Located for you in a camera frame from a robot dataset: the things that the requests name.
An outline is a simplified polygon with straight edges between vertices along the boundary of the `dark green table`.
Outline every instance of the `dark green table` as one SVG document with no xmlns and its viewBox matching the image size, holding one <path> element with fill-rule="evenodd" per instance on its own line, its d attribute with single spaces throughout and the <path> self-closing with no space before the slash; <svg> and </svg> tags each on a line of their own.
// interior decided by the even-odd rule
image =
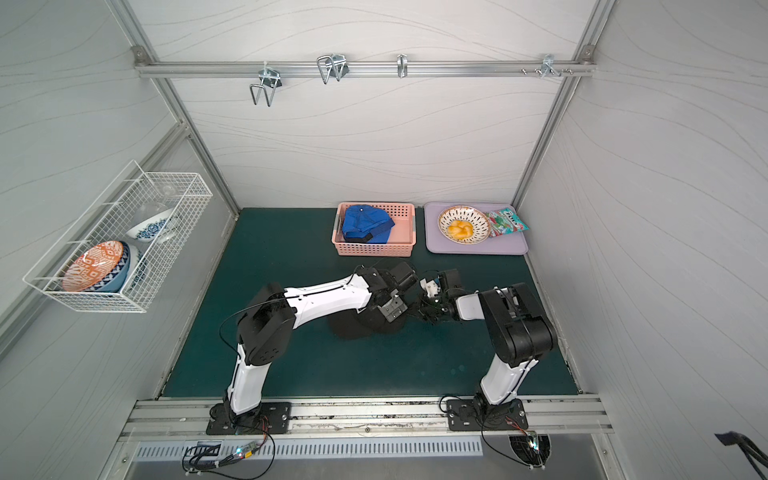
<svg viewBox="0 0 768 480">
<path fill-rule="evenodd" d="M 335 209 L 243 210 L 211 281 L 164 396 L 221 396 L 235 354 L 218 337 L 221 321 L 244 308 L 268 282 L 309 286 L 350 275 L 377 257 L 340 257 L 330 241 Z M 416 210 L 417 244 L 408 259 L 419 272 L 458 268 L 467 290 L 525 282 L 533 286 L 523 257 L 438 255 L 427 251 L 423 210 Z M 235 321 L 223 329 L 235 341 Z M 485 323 L 409 319 L 394 335 L 335 337 L 326 319 L 293 331 L 284 356 L 266 378 L 263 394 L 295 396 L 470 395 L 488 370 L 493 348 Z M 528 375 L 522 395 L 577 392 L 559 351 Z"/>
</svg>

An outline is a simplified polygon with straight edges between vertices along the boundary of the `wavy pattern wall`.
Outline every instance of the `wavy pattern wall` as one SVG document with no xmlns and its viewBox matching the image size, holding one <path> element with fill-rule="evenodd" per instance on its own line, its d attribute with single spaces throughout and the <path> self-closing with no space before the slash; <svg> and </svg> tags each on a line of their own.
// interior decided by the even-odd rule
<svg viewBox="0 0 768 480">
<path fill-rule="evenodd" d="M 0 6 L 0 320 L 38 255 L 175 125 L 132 64 L 103 1 Z M 206 176 L 186 144 L 162 168 Z M 167 375 L 228 221 L 214 193 L 149 313 L 47 303 L 0 361 L 0 478 L 98 477 L 136 399 Z"/>
<path fill-rule="evenodd" d="M 131 5 L 165 61 L 570 59 L 594 0 Z M 554 100 L 536 78 L 248 79 L 174 84 L 243 207 L 509 202 Z"/>
<path fill-rule="evenodd" d="M 768 449 L 768 3 L 622 0 L 521 212 L 628 478 L 757 478 Z"/>
</svg>

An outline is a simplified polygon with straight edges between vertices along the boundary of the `black mounting plate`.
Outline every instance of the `black mounting plate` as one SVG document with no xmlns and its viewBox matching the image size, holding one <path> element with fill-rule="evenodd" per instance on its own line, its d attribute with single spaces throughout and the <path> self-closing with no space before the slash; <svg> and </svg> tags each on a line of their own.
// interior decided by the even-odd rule
<svg viewBox="0 0 768 480">
<path fill-rule="evenodd" d="M 261 402 L 261 416 L 266 417 L 266 430 L 271 435 L 281 435 L 288 431 L 290 421 L 290 402 Z M 230 422 L 223 403 L 217 403 L 210 409 L 210 420 L 205 428 L 206 435 L 242 435 Z"/>
<path fill-rule="evenodd" d="M 480 422 L 477 420 L 478 410 L 475 410 L 475 400 L 446 400 L 448 410 L 448 427 L 453 432 L 479 432 Z M 509 425 L 506 417 L 514 420 L 521 429 L 528 428 L 528 417 L 525 415 L 523 402 L 514 399 L 511 402 L 492 406 L 492 410 L 485 419 L 483 430 L 517 430 Z"/>
</svg>

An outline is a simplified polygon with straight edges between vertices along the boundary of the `vent grille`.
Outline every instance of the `vent grille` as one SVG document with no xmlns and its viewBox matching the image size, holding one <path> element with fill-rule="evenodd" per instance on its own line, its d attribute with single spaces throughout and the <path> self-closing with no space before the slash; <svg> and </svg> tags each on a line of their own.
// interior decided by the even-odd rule
<svg viewBox="0 0 768 480">
<path fill-rule="evenodd" d="M 223 440 L 219 458 L 231 454 L 244 440 Z M 190 447 L 215 445 L 205 442 L 141 442 L 135 462 L 179 461 Z M 475 436 L 403 437 L 375 439 L 278 439 L 275 440 L 275 459 L 312 458 L 377 458 L 377 457 L 449 457 L 482 456 L 482 445 Z M 251 458 L 271 458 L 272 442 L 253 454 Z"/>
</svg>

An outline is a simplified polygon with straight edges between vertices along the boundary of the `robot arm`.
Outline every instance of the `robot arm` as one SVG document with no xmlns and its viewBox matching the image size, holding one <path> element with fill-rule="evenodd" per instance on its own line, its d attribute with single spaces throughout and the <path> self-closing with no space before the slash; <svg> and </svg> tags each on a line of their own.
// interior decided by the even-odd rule
<svg viewBox="0 0 768 480">
<path fill-rule="evenodd" d="M 271 362 L 283 355 L 291 332 L 315 318 L 346 313 L 369 331 L 402 327 L 409 305 L 404 296 L 418 282 L 405 262 L 389 270 L 361 269 L 336 282 L 304 288 L 265 286 L 238 322 L 237 364 L 224 397 L 232 425 L 249 425 L 258 415 L 261 389 Z M 484 401 L 513 399 L 538 359 L 557 346 L 554 328 L 523 283 L 465 295 L 458 272 L 420 282 L 419 302 L 454 320 L 484 320 L 495 357 L 480 382 Z"/>
</svg>

